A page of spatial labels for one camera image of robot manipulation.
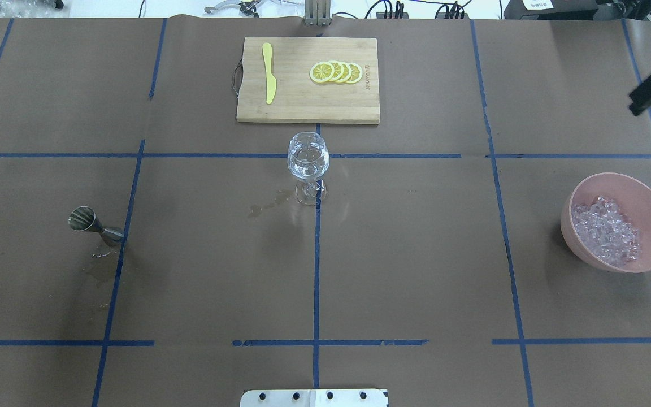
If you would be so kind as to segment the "steel cocktail jigger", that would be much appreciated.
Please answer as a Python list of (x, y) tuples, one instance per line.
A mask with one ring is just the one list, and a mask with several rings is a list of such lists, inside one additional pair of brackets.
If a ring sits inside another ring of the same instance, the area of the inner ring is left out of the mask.
[(108, 246), (117, 246), (123, 242), (124, 230), (117, 227), (104, 227), (96, 212), (89, 206), (75, 208), (67, 221), (70, 229), (76, 232), (96, 233)]

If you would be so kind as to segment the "wooden cutting board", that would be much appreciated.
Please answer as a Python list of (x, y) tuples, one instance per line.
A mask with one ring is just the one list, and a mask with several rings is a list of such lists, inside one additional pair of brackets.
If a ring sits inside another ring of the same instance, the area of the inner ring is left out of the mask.
[[(272, 104), (266, 104), (263, 43), (273, 46), (273, 73), (278, 85)], [(363, 69), (362, 79), (356, 84), (310, 80), (311, 67), (328, 61), (359, 64)], [(377, 39), (246, 37), (237, 120), (240, 123), (379, 124)]]

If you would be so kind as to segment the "black box with label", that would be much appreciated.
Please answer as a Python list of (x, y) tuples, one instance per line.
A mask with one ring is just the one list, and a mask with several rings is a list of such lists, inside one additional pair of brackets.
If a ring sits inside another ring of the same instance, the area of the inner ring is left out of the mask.
[(509, 1), (504, 20), (593, 20), (597, 1)]

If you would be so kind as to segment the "clear ice cube pile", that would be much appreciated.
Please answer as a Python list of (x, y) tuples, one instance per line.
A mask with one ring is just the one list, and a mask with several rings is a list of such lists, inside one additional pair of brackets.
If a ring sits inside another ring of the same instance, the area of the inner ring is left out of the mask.
[(577, 237), (599, 260), (622, 268), (641, 257), (641, 230), (616, 200), (597, 196), (589, 205), (574, 203), (571, 218)]

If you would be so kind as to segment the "pink plastic bowl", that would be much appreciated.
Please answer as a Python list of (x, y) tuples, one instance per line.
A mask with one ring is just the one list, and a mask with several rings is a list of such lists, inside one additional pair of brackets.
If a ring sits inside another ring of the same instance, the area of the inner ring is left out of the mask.
[[(616, 200), (625, 216), (641, 230), (641, 257), (622, 268), (608, 265), (589, 252), (586, 245), (577, 237), (572, 224), (571, 205), (589, 205), (597, 196)], [(651, 271), (651, 188), (640, 180), (614, 172), (594, 174), (585, 178), (564, 203), (560, 228), (571, 252), (594, 268), (620, 273)]]

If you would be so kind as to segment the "clear wine glass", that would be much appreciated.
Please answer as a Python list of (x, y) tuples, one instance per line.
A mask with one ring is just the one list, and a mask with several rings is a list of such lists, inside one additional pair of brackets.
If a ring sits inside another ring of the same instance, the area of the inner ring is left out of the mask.
[(294, 192), (305, 206), (317, 206), (326, 196), (323, 176), (329, 168), (329, 151), (317, 132), (298, 132), (288, 146), (288, 169), (297, 180)]

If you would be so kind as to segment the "yellow plastic knife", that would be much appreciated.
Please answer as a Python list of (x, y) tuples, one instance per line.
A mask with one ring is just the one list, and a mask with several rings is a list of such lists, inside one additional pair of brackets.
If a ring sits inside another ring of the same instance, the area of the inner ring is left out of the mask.
[(264, 79), (266, 80), (266, 104), (272, 104), (277, 91), (277, 79), (273, 73), (273, 46), (271, 43), (262, 44), (264, 61)]

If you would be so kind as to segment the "aluminium frame post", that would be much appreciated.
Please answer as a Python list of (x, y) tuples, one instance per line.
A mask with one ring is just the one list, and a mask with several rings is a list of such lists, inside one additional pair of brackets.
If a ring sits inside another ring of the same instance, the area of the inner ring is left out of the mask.
[(331, 0), (305, 0), (305, 26), (328, 26), (332, 23)]

